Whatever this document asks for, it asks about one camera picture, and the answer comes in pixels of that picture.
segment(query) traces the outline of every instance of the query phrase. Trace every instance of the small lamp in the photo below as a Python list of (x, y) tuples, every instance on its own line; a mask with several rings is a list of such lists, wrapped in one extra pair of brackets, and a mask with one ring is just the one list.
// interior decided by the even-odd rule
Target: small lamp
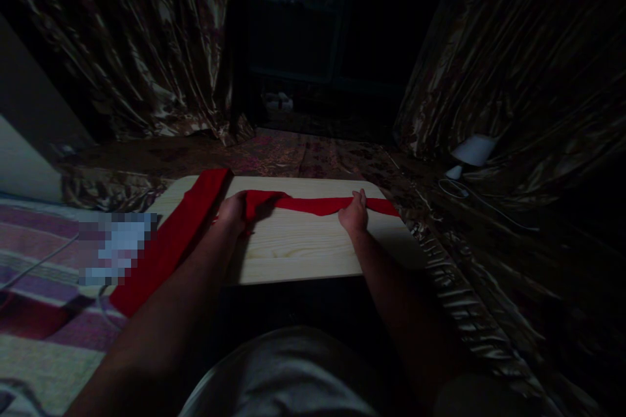
[[(481, 134), (474, 134), (465, 142), (461, 143), (453, 152), (457, 160), (473, 166), (482, 166), (489, 158), (489, 155), (496, 146), (497, 140)], [(450, 169), (445, 175), (450, 179), (459, 179), (463, 167), (456, 165)]]

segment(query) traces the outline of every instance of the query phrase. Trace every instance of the brown patterned curtain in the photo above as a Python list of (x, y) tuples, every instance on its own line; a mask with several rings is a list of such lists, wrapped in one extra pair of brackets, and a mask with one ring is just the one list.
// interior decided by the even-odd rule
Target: brown patterned curtain
[(228, 0), (20, 1), (118, 139), (252, 136), (231, 105)]
[(474, 133), (498, 137), (466, 178), (522, 209), (626, 149), (625, 0), (442, 5), (396, 120), (405, 151), (445, 158)]

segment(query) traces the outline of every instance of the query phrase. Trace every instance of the light wooden board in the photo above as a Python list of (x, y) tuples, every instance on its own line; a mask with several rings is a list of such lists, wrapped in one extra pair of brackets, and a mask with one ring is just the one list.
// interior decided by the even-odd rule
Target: light wooden board
[[(197, 176), (174, 182), (147, 212), (167, 220), (194, 185)], [(353, 190), (365, 189), (367, 197), (384, 198), (370, 182), (330, 179), (235, 177), (227, 192), (257, 189), (283, 191), (293, 197), (350, 197)], [(399, 217), (368, 210), (368, 229), (404, 266), (416, 269), (426, 263), (419, 243)], [(351, 276), (361, 274), (352, 243), (336, 214), (319, 217), (284, 208), (275, 208), (259, 221), (252, 235), (240, 241), (227, 276), (230, 284), (265, 283)]]

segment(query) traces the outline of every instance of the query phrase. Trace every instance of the red fabric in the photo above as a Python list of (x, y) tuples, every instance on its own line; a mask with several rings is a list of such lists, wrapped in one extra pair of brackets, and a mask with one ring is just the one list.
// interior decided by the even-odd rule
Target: red fabric
[[(135, 314), (174, 272), (228, 175), (229, 169), (203, 171), (194, 186), (185, 193), (179, 206), (159, 228), (156, 239), (147, 243), (143, 259), (138, 259), (137, 267), (125, 278), (124, 285), (119, 285), (111, 295), (111, 303), (121, 313), (128, 317)], [(294, 199), (284, 192), (249, 190), (246, 191), (246, 226), (258, 218), (261, 205), (324, 216), (338, 212), (351, 201), (352, 197)], [(399, 216), (392, 203), (386, 199), (367, 199), (367, 207), (382, 214)]]
[(137, 266), (127, 272), (130, 276), (124, 279), (124, 285), (118, 285), (110, 297), (122, 314), (135, 314), (178, 267), (230, 174), (229, 169), (203, 171), (158, 229), (156, 239), (145, 243), (143, 259), (137, 259)]

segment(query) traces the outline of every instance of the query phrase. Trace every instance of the electrical cord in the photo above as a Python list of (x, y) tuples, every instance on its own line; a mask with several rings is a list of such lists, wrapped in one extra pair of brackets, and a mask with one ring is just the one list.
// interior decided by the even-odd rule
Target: electrical cord
[(16, 275), (15, 277), (13, 277), (11, 280), (9, 280), (8, 282), (6, 282), (4, 285), (0, 286), (0, 290), (4, 290), (6, 288), (11, 287), (12, 285), (14, 285), (19, 279), (21, 279), (22, 277), (24, 277), (26, 274), (28, 274), (32, 269), (39, 267), (41, 264), (43, 264), (44, 262), (46, 262), (48, 259), (51, 259), (52, 257), (56, 256), (58, 253), (60, 253), (61, 251), (63, 251), (65, 248), (67, 248), (70, 244), (72, 244), (74, 241), (76, 241), (78, 239), (78, 234), (76, 234), (72, 239), (70, 239), (67, 243), (65, 243), (64, 245), (62, 245), (60, 248), (52, 251), (50, 254), (48, 254), (47, 256), (45, 256), (41, 261), (39, 261), (36, 264), (31, 265), (28, 269), (25, 269), (23, 271), (21, 271), (18, 275)]
[[(452, 184), (460, 193), (461, 195), (456, 195), (453, 194), (452, 192), (448, 192), (442, 185), (441, 183), (447, 181), (450, 184)], [(527, 229), (528, 231), (539, 231), (539, 228), (537, 227), (527, 227), (524, 225), (520, 225), (518, 222), (516, 222), (515, 220), (513, 220), (510, 216), (502, 213), (502, 211), (498, 210), (496, 207), (494, 207), (493, 205), (491, 205), (489, 202), (487, 202), (486, 200), (484, 200), (481, 196), (479, 196), (478, 194), (476, 194), (473, 190), (471, 190), (470, 188), (468, 188), (465, 184), (463, 184), (462, 182), (458, 182), (456, 180), (453, 179), (440, 179), (439, 180), (439, 189), (441, 189), (442, 191), (444, 191), (447, 195), (454, 197), (456, 199), (467, 199), (470, 194), (473, 195), (474, 197), (476, 197), (480, 202), (484, 203), (487, 207), (490, 207), (491, 209), (495, 210), (496, 212), (498, 212), (500, 215), (502, 215), (504, 218), (506, 218), (507, 220), (509, 220), (511, 223), (513, 223), (516, 226), (519, 226), (519, 228), (524, 228)]]
[(118, 326), (117, 324), (115, 324), (111, 318), (108, 317), (108, 315), (106, 314), (106, 311), (104, 311), (104, 306), (102, 305), (102, 294), (104, 293), (104, 291), (106, 290), (106, 288), (109, 285), (103, 285), (100, 290), (98, 291), (98, 296), (96, 296), (96, 303), (98, 304), (98, 308), (100, 308), (100, 312), (102, 313), (102, 317), (104, 318), (105, 322), (111, 326), (113, 329), (117, 330), (117, 331), (121, 331), (122, 328), (120, 326)]

